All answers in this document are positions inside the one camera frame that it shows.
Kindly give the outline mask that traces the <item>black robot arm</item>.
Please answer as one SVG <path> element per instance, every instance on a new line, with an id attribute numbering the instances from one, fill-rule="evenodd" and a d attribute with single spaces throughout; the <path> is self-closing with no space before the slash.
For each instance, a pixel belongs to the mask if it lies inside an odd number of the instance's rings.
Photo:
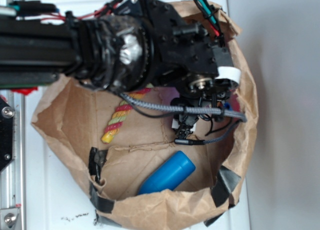
<path id="1" fill-rule="evenodd" d="M 178 122 L 178 144 L 191 145 L 202 118 L 232 130 L 243 113 L 224 106 L 240 84 L 224 35 L 207 0 L 193 0 L 213 34 L 186 23 L 158 0 L 113 0 L 93 18 L 60 16 L 52 4 L 15 1 L 0 9 L 0 87 L 48 85 L 60 74 L 106 90 L 136 111 L 160 111 Z"/>

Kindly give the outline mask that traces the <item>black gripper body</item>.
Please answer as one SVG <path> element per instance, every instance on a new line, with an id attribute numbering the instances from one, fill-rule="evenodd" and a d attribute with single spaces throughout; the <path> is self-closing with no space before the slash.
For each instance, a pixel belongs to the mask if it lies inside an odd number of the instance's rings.
<path id="1" fill-rule="evenodd" d="M 233 120 L 229 118 L 226 126 L 214 130 L 214 122 L 222 122 L 225 110 L 231 110 L 227 103 L 231 92 L 240 85 L 241 71 L 233 64 L 231 53 L 227 47 L 213 47 L 213 67 L 208 74 L 191 76 L 186 88 L 180 89 L 180 96 L 171 100 L 172 106 L 195 108 L 219 108 L 214 113 L 178 113 L 173 117 L 172 128 L 177 140 L 186 140 L 195 132 L 199 119 L 210 122 L 210 130 L 206 136 L 227 128 Z"/>

